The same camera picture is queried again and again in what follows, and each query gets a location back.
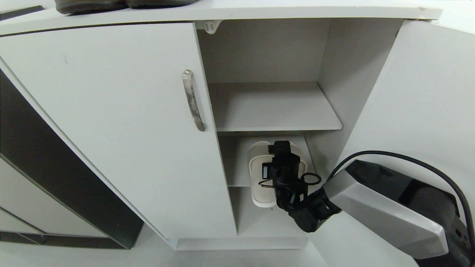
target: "cable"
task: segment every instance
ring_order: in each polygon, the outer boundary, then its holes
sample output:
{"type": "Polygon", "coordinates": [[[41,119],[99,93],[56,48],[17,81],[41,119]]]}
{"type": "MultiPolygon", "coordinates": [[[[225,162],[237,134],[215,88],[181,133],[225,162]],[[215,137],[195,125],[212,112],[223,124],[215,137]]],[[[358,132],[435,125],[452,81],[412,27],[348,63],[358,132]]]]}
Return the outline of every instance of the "cable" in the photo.
{"type": "Polygon", "coordinates": [[[408,162],[412,162],[412,163],[415,163],[419,166],[422,166],[426,169],[428,169],[429,171],[437,174],[438,176],[440,176],[442,179],[444,179],[455,191],[455,193],[457,194],[458,198],[460,199],[460,203],[462,204],[462,208],[464,209],[464,214],[465,214],[465,221],[467,223],[467,232],[468,232],[468,239],[470,241],[470,246],[472,247],[472,252],[473,254],[475,254],[475,233],[474,233],[474,223],[473,223],[473,218],[472,218],[472,213],[470,212],[470,207],[468,205],[468,201],[467,201],[467,198],[465,197],[464,193],[462,192],[462,190],[460,189],[460,187],[450,178],[448,177],[445,173],[443,173],[442,171],[440,171],[439,169],[425,163],[425,162],[422,162],[420,160],[416,160],[414,158],[411,158],[411,157],[408,157],[408,156],[405,156],[405,155],[401,155],[401,154],[397,154],[397,153],[393,153],[393,152],[387,152],[387,151],[379,151],[379,150],[367,150],[367,151],[361,151],[361,152],[357,152],[353,155],[350,155],[349,157],[347,157],[346,159],[344,159],[342,162],[340,162],[336,167],[335,169],[333,169],[333,171],[330,173],[330,175],[328,176],[328,180],[329,181],[331,178],[333,178],[333,176],[335,176],[336,172],[346,163],[348,162],[350,159],[354,158],[354,157],[357,157],[357,156],[361,156],[361,155],[367,155],[367,154],[376,154],[376,155],[385,155],[385,156],[390,156],[390,157],[394,157],[394,158],[399,158],[399,159],[403,159],[405,161],[408,161],[408,162]]]}
{"type": "Polygon", "coordinates": [[[306,173],[302,174],[302,176],[300,176],[300,179],[306,185],[316,185],[316,184],[319,184],[319,183],[322,182],[322,178],[320,177],[320,175],[318,175],[316,173],[312,173],[312,172],[306,172],[306,173]],[[306,182],[305,181],[305,176],[307,176],[307,175],[315,176],[316,178],[318,178],[318,180],[316,182],[306,182]]]}

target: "white slipper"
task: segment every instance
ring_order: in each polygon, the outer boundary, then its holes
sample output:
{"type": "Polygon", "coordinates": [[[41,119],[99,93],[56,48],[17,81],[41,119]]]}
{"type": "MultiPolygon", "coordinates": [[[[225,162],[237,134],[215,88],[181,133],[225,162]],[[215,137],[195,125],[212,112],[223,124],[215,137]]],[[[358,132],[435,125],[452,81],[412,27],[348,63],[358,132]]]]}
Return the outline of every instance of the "white slipper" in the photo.
{"type": "MultiPolygon", "coordinates": [[[[249,162],[249,176],[251,179],[251,195],[252,201],[258,207],[270,208],[276,205],[276,193],[272,188],[264,188],[259,182],[262,179],[262,164],[272,162],[273,155],[269,154],[268,146],[271,143],[260,141],[251,146],[247,153],[247,161],[249,162]]],[[[292,153],[300,157],[299,177],[307,171],[307,163],[302,160],[302,152],[300,149],[290,142],[292,153]]]]}

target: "cabinet compartment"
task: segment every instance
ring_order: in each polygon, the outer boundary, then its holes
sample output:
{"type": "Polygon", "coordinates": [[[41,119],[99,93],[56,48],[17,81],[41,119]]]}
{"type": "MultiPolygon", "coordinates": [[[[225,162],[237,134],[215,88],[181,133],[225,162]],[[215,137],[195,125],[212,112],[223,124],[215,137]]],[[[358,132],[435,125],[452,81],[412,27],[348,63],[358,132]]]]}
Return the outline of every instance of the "cabinet compartment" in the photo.
{"type": "MultiPolygon", "coordinates": [[[[402,19],[223,21],[198,31],[237,239],[305,238],[277,206],[251,199],[247,152],[289,140],[324,183],[366,104],[402,19]]],[[[321,184],[309,188],[309,193],[321,184]]],[[[177,249],[215,246],[180,240],[177,249]]]]}

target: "black cable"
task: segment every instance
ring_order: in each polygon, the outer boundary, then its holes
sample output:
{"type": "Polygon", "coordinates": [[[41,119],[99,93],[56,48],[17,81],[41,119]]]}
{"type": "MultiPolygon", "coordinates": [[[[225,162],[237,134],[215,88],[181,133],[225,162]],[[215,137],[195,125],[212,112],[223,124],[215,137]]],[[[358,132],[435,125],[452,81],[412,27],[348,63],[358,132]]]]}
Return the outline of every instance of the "black cable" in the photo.
{"type": "Polygon", "coordinates": [[[422,166],[426,169],[428,169],[429,171],[437,174],[438,176],[440,176],[442,179],[444,179],[455,191],[455,193],[457,194],[458,198],[460,199],[460,203],[462,204],[462,208],[464,209],[464,214],[465,214],[465,221],[467,223],[467,232],[468,232],[468,239],[470,241],[470,246],[472,247],[472,252],[475,254],[475,233],[474,233],[474,223],[473,223],[473,218],[472,218],[472,213],[470,212],[470,207],[468,205],[468,201],[467,201],[467,198],[465,197],[464,193],[462,192],[462,190],[460,189],[460,187],[450,178],[448,177],[445,173],[443,173],[442,171],[440,171],[439,169],[425,163],[425,162],[422,162],[420,160],[416,160],[414,158],[411,158],[411,157],[408,157],[408,156],[405,156],[405,155],[401,155],[401,154],[397,154],[397,153],[393,153],[393,152],[387,152],[387,151],[379,151],[379,150],[367,150],[367,151],[361,151],[361,152],[357,152],[349,157],[347,157],[346,159],[344,159],[342,162],[340,162],[336,167],[335,169],[333,169],[333,171],[330,173],[330,175],[328,176],[328,180],[329,181],[331,178],[333,178],[333,176],[335,176],[336,172],[346,163],[348,162],[350,159],[354,158],[354,157],[357,157],[357,156],[361,156],[361,155],[367,155],[367,154],[376,154],[376,155],[385,155],[385,156],[390,156],[390,157],[394,157],[394,158],[399,158],[399,159],[403,159],[405,161],[408,161],[408,162],[412,162],[412,163],[415,163],[419,166],[422,166]]]}

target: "metal door handle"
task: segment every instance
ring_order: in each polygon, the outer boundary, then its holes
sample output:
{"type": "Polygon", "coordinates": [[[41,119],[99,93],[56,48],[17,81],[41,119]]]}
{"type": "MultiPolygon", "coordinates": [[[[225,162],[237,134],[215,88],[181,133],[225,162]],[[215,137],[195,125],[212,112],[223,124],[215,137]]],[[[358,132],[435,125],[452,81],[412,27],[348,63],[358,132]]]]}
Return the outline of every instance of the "metal door handle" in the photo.
{"type": "Polygon", "coordinates": [[[193,72],[189,69],[183,72],[183,86],[185,87],[186,99],[188,106],[190,106],[191,116],[195,121],[196,128],[204,132],[206,130],[205,124],[201,120],[198,104],[196,103],[195,91],[193,89],[193,72]]]}

